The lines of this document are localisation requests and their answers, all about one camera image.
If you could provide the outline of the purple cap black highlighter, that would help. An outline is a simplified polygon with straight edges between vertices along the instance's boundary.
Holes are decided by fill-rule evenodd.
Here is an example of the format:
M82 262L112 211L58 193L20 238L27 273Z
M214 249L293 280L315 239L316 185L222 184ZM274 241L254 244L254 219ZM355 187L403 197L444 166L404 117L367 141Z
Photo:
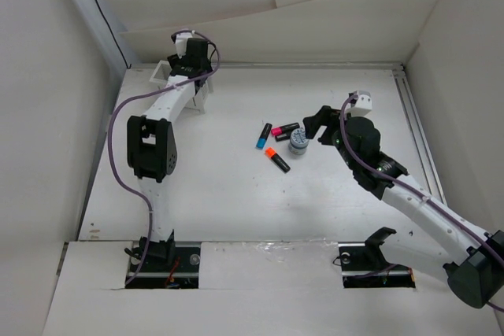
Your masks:
M282 142L282 141L288 140L290 138L290 136L291 136L290 134L284 133L284 134L281 134L281 135L277 135L275 137L275 140L277 142Z

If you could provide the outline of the pink cap black highlighter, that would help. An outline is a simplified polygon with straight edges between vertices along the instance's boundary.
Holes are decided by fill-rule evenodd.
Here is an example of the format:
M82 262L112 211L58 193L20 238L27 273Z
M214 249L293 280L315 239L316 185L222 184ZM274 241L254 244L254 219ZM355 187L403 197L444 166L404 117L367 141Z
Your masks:
M299 123L285 124L285 125L282 125L282 126L279 126L279 127L272 128L271 129L271 134L273 136L282 135L282 134L285 134L285 133L292 132L293 130L296 130L298 128L300 128Z

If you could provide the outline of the orange cap black highlighter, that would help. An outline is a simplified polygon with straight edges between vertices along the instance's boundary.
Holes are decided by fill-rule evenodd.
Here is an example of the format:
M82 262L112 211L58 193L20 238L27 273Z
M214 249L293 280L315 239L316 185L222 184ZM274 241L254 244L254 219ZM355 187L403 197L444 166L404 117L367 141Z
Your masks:
M267 148L265 155L283 173L288 173L291 170L291 167L287 164L287 162L273 148Z

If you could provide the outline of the blue cap black highlighter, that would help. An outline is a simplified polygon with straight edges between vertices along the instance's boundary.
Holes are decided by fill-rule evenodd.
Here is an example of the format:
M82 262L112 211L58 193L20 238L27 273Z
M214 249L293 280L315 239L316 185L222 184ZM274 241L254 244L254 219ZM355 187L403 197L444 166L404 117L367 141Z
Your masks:
M258 141L256 143L256 148L258 150L263 150L263 148L265 147L266 141L269 137L269 134L271 133L271 130L272 130L272 125L270 123L265 123L265 125L261 131L261 134L258 138Z

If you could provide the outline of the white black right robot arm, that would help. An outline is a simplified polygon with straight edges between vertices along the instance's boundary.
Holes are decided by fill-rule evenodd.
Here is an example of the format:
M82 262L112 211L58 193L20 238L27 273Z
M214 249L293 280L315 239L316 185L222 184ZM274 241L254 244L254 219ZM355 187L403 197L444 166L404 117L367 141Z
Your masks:
M363 116L327 105L304 118L306 137L336 148L355 181L378 200L400 211L439 245L431 252L411 236L382 227L366 240L364 258L373 268L390 261L444 281L473 308L491 304L503 288L503 233L490 233L433 197L407 169L381 150L381 133Z

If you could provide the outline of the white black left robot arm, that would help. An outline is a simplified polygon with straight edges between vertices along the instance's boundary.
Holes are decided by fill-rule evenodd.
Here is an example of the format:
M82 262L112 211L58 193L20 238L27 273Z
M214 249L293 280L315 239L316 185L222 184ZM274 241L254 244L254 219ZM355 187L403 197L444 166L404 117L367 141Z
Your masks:
M193 32L175 37L176 53L159 61L150 82L162 94L155 96L153 105L140 116L127 122L127 160L139 179L141 192L152 206L152 242L148 261L158 270L167 270L175 263L175 250L165 243L170 234L167 187L169 176L177 163L173 125L183 109L205 112L208 94L213 92L210 79L202 76L212 72L209 42Z

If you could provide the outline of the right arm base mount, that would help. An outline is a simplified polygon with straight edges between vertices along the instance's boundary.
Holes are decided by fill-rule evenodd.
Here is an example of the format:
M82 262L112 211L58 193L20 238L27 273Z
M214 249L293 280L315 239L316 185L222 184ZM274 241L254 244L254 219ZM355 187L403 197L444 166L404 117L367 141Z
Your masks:
M345 289L415 289L413 271L386 261L380 247L396 230L381 227L363 242L339 242L332 265L340 268Z

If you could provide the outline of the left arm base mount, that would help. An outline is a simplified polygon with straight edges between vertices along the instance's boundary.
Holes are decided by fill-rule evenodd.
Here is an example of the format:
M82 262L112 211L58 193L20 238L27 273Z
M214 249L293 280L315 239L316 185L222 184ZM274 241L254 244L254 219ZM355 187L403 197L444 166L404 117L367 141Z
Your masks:
M150 242L140 264L145 246L146 237L141 237L138 244L124 249L129 258L126 289L198 289L200 243L176 242L172 232L163 242Z

